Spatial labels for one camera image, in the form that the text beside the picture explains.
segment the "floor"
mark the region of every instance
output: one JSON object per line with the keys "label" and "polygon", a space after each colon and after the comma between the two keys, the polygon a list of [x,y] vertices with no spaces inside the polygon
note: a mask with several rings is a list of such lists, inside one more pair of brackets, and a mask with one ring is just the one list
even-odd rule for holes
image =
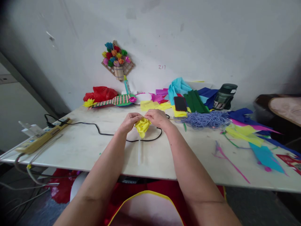
{"label": "floor", "polygon": [[[15,188],[36,186],[30,178],[19,173],[14,168],[1,176],[0,182],[9,184]],[[44,191],[44,188],[12,191],[0,186],[1,212],[6,213],[16,205]],[[301,226],[291,212],[271,191],[226,187],[226,192],[229,205],[244,226]],[[8,221],[6,225],[51,226],[66,206],[67,204],[57,204],[51,199],[50,191],[48,191],[3,217]]]}

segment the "red plastic bag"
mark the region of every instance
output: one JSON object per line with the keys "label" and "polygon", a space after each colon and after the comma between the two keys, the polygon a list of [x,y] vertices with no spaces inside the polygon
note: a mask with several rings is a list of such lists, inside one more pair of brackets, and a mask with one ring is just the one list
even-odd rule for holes
{"label": "red plastic bag", "polygon": [[118,95],[114,89],[106,86],[93,87],[93,91],[94,93],[86,93],[83,100],[88,101],[88,99],[93,99],[95,102],[101,102],[105,100],[111,100]]}
{"label": "red plastic bag", "polygon": [[[79,175],[80,171],[68,169],[56,169],[53,176],[75,176]],[[49,183],[60,183],[58,186],[49,186],[51,197],[57,203],[67,203],[70,201],[70,193],[73,182],[76,177],[51,178]]]}

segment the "green canister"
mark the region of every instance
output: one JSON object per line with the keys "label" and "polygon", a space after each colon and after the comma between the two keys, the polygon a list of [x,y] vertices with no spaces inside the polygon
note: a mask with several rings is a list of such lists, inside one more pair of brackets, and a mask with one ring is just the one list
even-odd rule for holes
{"label": "green canister", "polygon": [[213,109],[223,110],[230,109],[231,100],[236,92],[237,85],[226,83],[218,90],[216,98],[214,99]]}

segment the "person's left hand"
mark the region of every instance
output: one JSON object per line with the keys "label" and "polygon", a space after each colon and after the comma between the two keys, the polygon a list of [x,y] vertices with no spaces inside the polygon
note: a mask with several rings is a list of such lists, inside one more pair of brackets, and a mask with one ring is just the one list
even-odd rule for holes
{"label": "person's left hand", "polygon": [[143,118],[139,113],[128,113],[118,131],[128,133],[132,130],[134,124]]}

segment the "yellow trim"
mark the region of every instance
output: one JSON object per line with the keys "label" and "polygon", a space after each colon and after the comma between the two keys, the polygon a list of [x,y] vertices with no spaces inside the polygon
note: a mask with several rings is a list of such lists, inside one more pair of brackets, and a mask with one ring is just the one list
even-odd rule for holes
{"label": "yellow trim", "polygon": [[224,189],[224,197],[225,197],[225,200],[227,201],[227,197],[226,197],[226,187],[223,186],[223,189]]}
{"label": "yellow trim", "polygon": [[116,213],[115,213],[114,216],[112,217],[112,219],[111,219],[110,223],[108,224],[108,226],[112,223],[114,217],[116,216],[116,214],[118,213],[118,211],[121,209],[121,207],[123,206],[123,204],[125,204],[125,203],[126,203],[127,201],[129,201],[130,199],[132,199],[132,198],[134,198],[134,197],[136,197],[136,196],[142,195],[142,194],[153,194],[153,195],[159,196],[159,197],[161,197],[161,198],[167,199],[168,201],[170,201],[170,202],[173,204],[172,200],[171,200],[168,196],[166,196],[166,195],[162,195],[162,194],[160,194],[160,193],[157,193],[157,192],[154,192],[154,191],[150,191],[150,190],[141,191],[141,192],[139,192],[139,193],[133,195],[132,197],[128,198],[127,200],[125,200],[125,201],[122,203],[122,205],[119,207],[119,209],[116,211]]}

